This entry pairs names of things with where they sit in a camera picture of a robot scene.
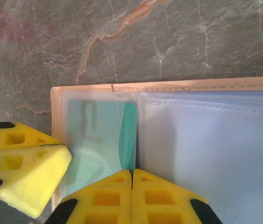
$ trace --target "beige card holder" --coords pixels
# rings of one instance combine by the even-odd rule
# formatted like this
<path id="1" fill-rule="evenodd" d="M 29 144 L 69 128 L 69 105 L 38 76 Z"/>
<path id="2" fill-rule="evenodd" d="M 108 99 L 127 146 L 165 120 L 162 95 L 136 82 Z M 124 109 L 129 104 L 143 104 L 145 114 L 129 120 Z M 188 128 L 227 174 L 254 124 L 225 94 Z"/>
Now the beige card holder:
<path id="1" fill-rule="evenodd" d="M 263 91 L 263 77 L 53 87 L 51 89 L 52 136 L 60 141 L 63 141 L 61 124 L 63 114 L 60 96 L 65 90 L 111 92 Z M 52 210 L 59 202 L 59 192 L 60 188 L 58 186 L 52 196 Z"/>

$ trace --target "marble surface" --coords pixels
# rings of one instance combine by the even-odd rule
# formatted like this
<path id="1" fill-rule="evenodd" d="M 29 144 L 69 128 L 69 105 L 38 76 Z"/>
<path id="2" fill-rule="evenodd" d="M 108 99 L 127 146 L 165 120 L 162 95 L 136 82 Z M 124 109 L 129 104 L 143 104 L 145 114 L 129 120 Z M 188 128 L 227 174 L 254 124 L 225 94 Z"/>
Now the marble surface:
<path id="1" fill-rule="evenodd" d="M 263 0 L 0 0 L 0 121 L 50 133 L 52 86 L 248 76 Z"/>

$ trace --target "teal card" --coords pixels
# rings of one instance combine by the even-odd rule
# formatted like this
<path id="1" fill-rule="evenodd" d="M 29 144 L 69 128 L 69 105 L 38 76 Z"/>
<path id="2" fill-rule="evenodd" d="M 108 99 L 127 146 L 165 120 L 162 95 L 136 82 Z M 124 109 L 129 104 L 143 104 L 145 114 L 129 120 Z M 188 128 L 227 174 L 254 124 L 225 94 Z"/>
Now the teal card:
<path id="1" fill-rule="evenodd" d="M 73 156 L 61 181 L 61 198 L 122 169 L 135 169 L 134 103 L 71 99 L 68 146 Z"/>

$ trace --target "white plastic page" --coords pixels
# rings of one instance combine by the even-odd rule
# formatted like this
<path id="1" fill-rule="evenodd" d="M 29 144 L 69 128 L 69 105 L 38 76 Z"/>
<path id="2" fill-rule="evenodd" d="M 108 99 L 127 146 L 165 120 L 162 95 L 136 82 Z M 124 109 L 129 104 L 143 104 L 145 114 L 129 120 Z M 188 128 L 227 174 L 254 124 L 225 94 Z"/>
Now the white plastic page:
<path id="1" fill-rule="evenodd" d="M 224 224 L 263 224 L 263 107 L 138 98 L 138 159 L 205 197 Z"/>

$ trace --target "beige cover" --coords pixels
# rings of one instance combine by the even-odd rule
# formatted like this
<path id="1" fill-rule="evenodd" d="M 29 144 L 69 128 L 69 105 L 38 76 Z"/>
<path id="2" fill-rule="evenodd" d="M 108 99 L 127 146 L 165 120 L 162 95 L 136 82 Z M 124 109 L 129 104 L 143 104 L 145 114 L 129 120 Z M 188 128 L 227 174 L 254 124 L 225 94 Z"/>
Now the beige cover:
<path id="1" fill-rule="evenodd" d="M 60 96 L 65 90 L 82 91 L 263 91 L 263 77 L 202 79 L 168 82 L 60 86 L 51 89 L 52 136 L 62 141 Z M 52 196 L 52 210 L 59 201 L 59 187 Z"/>

